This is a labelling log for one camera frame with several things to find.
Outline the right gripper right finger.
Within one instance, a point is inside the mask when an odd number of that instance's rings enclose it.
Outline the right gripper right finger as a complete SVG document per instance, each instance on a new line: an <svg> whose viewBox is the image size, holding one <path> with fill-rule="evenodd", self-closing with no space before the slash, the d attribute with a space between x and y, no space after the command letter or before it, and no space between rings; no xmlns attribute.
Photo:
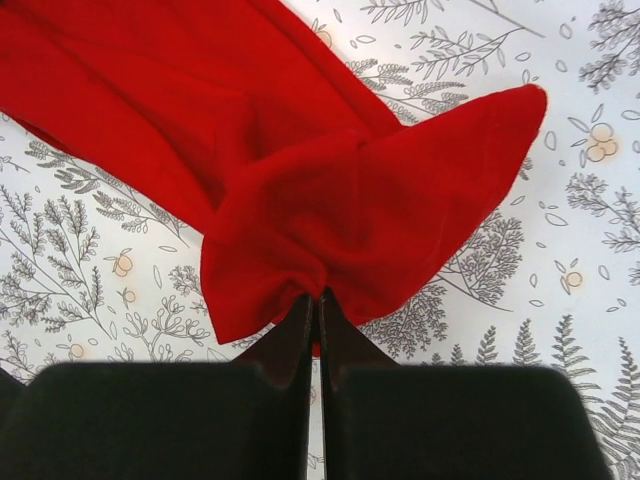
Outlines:
<svg viewBox="0 0 640 480"><path fill-rule="evenodd" d="M319 302L329 479L607 479L577 391L547 367L401 365Z"/></svg>

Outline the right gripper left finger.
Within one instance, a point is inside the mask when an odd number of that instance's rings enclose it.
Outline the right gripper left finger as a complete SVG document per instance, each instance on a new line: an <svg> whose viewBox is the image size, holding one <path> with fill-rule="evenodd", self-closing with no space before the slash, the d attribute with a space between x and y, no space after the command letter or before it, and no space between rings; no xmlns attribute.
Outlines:
<svg viewBox="0 0 640 480"><path fill-rule="evenodd" d="M304 478L313 313L299 298L229 362L43 370L2 418L2 477Z"/></svg>

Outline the red t shirt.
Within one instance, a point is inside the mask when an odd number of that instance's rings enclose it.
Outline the red t shirt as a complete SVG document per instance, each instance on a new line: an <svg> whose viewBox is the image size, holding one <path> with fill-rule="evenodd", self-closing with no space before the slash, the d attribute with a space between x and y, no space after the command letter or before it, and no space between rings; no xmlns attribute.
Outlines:
<svg viewBox="0 0 640 480"><path fill-rule="evenodd" d="M203 237L219 341L335 294L398 310L509 193L547 108L526 85L414 126L278 1L5 1L1 109Z"/></svg>

